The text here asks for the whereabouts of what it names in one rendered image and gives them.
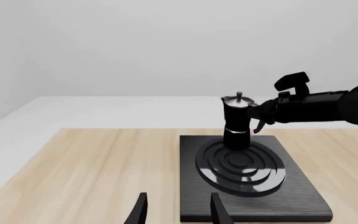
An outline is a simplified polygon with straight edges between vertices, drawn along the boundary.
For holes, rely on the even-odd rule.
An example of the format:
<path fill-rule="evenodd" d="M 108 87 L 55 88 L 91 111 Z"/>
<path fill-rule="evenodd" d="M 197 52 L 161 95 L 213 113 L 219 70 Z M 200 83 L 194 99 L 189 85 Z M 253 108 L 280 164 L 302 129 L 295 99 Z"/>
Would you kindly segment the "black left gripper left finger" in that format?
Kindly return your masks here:
<path fill-rule="evenodd" d="M 147 219 L 148 200 L 147 193 L 139 194 L 138 199 L 131 210 L 131 213 L 125 220 L 124 224 L 145 224 Z"/>

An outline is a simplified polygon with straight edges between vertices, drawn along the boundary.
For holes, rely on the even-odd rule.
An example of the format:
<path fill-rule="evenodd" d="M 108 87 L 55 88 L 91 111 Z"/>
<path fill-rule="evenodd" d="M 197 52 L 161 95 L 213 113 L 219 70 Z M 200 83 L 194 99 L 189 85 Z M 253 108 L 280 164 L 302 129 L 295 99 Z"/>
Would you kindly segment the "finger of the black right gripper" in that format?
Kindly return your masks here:
<path fill-rule="evenodd" d="M 257 119 L 265 124 L 274 124 L 276 107 L 277 100 L 267 100 L 259 106 L 249 108 L 247 113 L 252 119 Z"/>

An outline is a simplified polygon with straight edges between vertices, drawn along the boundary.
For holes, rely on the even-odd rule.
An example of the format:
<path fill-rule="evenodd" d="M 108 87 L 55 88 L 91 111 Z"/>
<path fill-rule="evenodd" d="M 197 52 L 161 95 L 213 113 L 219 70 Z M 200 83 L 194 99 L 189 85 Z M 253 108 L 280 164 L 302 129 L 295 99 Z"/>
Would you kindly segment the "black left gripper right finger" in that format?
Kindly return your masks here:
<path fill-rule="evenodd" d="M 216 192 L 211 194 L 210 210 L 213 224 L 234 224 Z"/>

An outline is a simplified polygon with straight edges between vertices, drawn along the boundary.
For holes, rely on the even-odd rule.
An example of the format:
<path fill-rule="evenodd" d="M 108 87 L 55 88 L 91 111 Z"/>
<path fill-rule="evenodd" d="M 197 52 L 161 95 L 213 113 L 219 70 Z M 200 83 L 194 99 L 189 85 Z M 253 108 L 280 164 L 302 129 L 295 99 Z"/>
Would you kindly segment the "flat black stove plate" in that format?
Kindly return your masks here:
<path fill-rule="evenodd" d="M 180 221 L 210 222 L 218 194 L 234 222 L 330 222 L 333 213 L 275 136 L 243 151 L 221 136 L 180 136 Z"/>

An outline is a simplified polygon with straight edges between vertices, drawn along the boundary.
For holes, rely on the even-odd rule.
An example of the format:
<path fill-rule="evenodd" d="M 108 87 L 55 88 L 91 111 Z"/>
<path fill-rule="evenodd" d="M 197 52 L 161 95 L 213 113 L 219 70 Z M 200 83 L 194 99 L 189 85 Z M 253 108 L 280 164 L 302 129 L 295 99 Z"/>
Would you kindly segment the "black plate on stalk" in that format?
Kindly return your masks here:
<path fill-rule="evenodd" d="M 307 96 L 310 94 L 307 83 L 310 81 L 306 72 L 297 72 L 281 77 L 274 87 L 277 91 L 285 91 L 295 89 L 295 94 L 299 96 Z"/>

